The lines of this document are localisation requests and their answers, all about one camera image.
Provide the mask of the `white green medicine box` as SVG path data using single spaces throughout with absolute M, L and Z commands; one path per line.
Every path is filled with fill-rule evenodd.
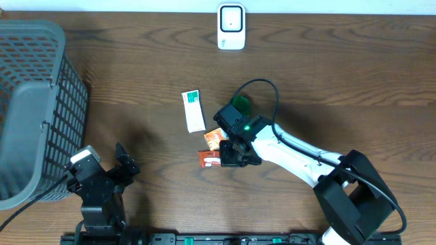
M 181 95 L 183 98 L 188 132 L 193 133 L 197 131 L 204 131 L 206 127 L 202 113 L 202 106 L 200 103 L 199 90 L 184 92 L 181 93 Z

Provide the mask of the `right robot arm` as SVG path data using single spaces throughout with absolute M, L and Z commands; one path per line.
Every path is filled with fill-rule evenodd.
M 370 160 L 351 150 L 342 155 L 312 146 L 273 121 L 243 115 L 227 104 L 213 117 L 228 135 L 219 145 L 221 165 L 275 163 L 307 183 L 329 223 L 321 235 L 298 234 L 301 244 L 400 244 L 398 231 L 380 232 L 398 202 Z

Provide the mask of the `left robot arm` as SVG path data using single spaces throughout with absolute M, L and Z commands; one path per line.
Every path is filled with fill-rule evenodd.
M 65 167 L 67 189 L 82 200 L 80 221 L 73 235 L 63 235 L 62 244 L 141 244 L 142 232 L 128 226 L 122 194 L 140 173 L 121 143 L 116 144 L 119 162 L 106 171 L 92 146 L 70 158 Z

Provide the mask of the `red Top chocolate bar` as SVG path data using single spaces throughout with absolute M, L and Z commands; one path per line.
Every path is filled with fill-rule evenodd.
M 221 166 L 219 151 L 200 151 L 198 157 L 201 168 Z

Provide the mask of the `green lid white jar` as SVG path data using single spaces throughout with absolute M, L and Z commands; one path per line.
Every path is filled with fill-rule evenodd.
M 243 96 L 235 96 L 230 102 L 243 116 L 251 114 L 251 105 L 249 100 Z

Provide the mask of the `small orange snack box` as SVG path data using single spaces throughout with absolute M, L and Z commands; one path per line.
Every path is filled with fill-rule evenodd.
M 209 149 L 215 151 L 219 150 L 220 141 L 229 140 L 229 137 L 223 129 L 218 128 L 204 134 L 204 139 L 208 144 Z

